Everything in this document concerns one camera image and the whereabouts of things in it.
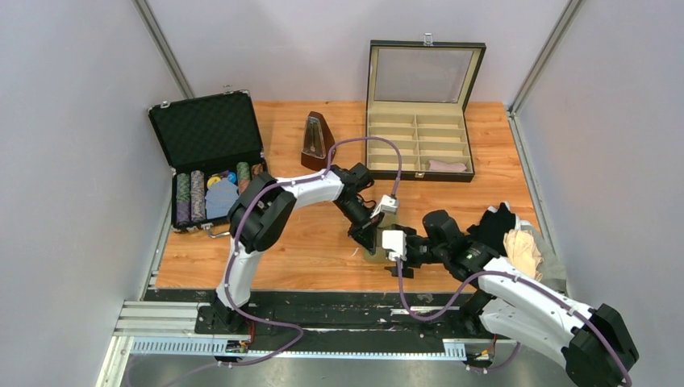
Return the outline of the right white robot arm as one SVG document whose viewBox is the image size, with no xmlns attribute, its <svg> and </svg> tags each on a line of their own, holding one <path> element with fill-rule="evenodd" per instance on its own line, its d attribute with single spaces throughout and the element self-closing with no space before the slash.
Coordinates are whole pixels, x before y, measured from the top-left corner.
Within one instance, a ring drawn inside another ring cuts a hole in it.
<svg viewBox="0 0 684 387">
<path fill-rule="evenodd" d="M 476 288 L 460 316 L 468 335 L 488 331 L 513 339 L 559 364 L 576 386 L 631 386 L 629 372 L 640 354 L 621 313 L 606 303 L 573 300 L 515 266 L 504 240 L 522 225 L 503 202 L 466 231 L 435 210 L 423 217 L 425 236 L 393 224 L 379 239 L 398 279 L 423 264 L 442 264 Z"/>
</svg>

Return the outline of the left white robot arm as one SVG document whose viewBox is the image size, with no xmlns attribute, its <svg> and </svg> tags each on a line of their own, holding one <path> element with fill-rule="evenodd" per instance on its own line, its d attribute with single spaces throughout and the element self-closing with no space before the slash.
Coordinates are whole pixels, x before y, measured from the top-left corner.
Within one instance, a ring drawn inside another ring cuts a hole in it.
<svg viewBox="0 0 684 387">
<path fill-rule="evenodd" d="M 245 327 L 247 311 L 242 306 L 249 301 L 261 257 L 280 239 L 298 208 L 334 203 L 350 222 L 348 236 L 374 253 L 385 214 L 361 197 L 361 191 L 373 184 L 361 163 L 351 169 L 333 165 L 296 178 L 275 178 L 269 173 L 254 177 L 227 215 L 232 242 L 224 278 L 215 291 L 221 303 L 215 318 L 219 326 L 228 333 Z"/>
</svg>

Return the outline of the olive green white underwear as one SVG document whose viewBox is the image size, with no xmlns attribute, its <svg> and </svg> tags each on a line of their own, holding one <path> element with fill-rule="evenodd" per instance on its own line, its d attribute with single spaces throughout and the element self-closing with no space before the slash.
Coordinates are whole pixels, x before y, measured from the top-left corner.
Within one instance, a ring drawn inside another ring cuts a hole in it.
<svg viewBox="0 0 684 387">
<path fill-rule="evenodd" d="M 375 233 L 374 252 L 364 250 L 363 259 L 371 264 L 383 264 L 387 261 L 386 251 L 382 248 L 382 232 L 392 230 L 393 225 L 398 222 L 396 214 L 385 214 L 382 221 L 378 224 Z"/>
</svg>

